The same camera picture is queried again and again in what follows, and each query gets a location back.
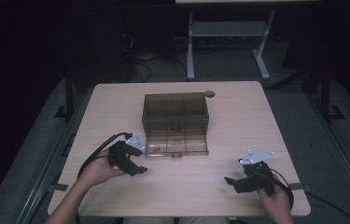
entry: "human hand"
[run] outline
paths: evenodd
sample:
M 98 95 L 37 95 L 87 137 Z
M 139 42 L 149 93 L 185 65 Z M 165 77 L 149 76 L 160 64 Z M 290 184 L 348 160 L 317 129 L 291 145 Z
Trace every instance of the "human hand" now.
M 279 186 L 273 184 L 273 194 L 268 196 L 264 189 L 258 189 L 259 199 L 275 224 L 293 224 L 293 216 L 288 195 Z
M 91 188 L 95 185 L 102 184 L 108 179 L 125 175 L 120 169 L 114 169 L 108 162 L 108 148 L 101 151 L 96 159 L 91 161 L 90 164 L 85 167 L 78 181 Z

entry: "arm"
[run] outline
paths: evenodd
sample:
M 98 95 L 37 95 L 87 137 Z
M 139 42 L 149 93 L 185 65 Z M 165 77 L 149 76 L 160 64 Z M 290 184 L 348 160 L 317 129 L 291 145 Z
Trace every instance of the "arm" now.
M 257 190 L 268 216 L 276 224 L 294 224 L 288 195 L 279 186 L 273 185 L 274 193 L 268 196 L 264 189 Z
M 50 223 L 73 223 L 81 205 L 82 200 L 88 190 L 95 185 L 102 184 L 108 179 L 125 175 L 119 169 L 113 169 L 108 163 L 108 149 L 98 154 L 98 158 L 92 161 L 82 172 L 79 179 L 75 182 L 61 203 L 46 220 Z

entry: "plastic box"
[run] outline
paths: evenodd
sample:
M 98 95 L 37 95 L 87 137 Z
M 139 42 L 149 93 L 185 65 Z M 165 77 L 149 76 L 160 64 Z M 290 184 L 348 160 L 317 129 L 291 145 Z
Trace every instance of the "plastic box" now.
M 142 121 L 146 156 L 208 154 L 209 114 L 204 92 L 147 94 Z

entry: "person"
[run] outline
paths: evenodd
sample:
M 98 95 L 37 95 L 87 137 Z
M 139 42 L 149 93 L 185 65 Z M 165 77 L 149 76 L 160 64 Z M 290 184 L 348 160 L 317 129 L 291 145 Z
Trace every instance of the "person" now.
M 74 223 L 75 216 L 82 200 L 93 186 L 102 184 L 107 180 L 125 175 L 120 169 L 115 169 L 108 162 L 108 149 L 101 151 L 97 155 L 97 159 L 92 161 L 83 171 L 79 179 L 70 188 L 64 196 L 58 207 L 46 220 L 46 224 Z M 274 193 L 268 196 L 264 189 L 257 190 L 259 198 L 268 216 L 275 224 L 293 224 L 294 220 L 291 215 L 290 203 L 287 194 L 277 185 L 273 187 Z M 168 217 L 140 217 L 140 218 L 124 218 L 124 224 L 134 223 L 171 223 Z M 180 223 L 228 223 L 227 218 L 222 217 L 185 217 L 180 219 Z

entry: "table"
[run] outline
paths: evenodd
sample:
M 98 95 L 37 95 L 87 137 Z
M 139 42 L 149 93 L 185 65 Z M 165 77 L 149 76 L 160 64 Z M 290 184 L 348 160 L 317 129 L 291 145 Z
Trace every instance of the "table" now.
M 264 91 L 258 82 L 183 82 L 100 84 L 95 87 L 59 179 L 70 186 L 82 162 L 108 137 L 133 132 L 144 136 L 142 113 L 147 93 L 214 91 L 209 111 L 207 156 L 132 157 L 148 171 L 121 176 L 92 188 L 82 202 L 81 216 L 105 217 L 247 217 L 264 216 L 258 194 L 237 194 L 224 176 L 243 178 L 238 159 L 248 149 L 275 152 L 268 165 L 288 183 L 299 183 L 286 145 Z M 294 216 L 306 216 L 310 205 L 302 189 L 293 190 Z M 66 191 L 55 190 L 49 213 Z

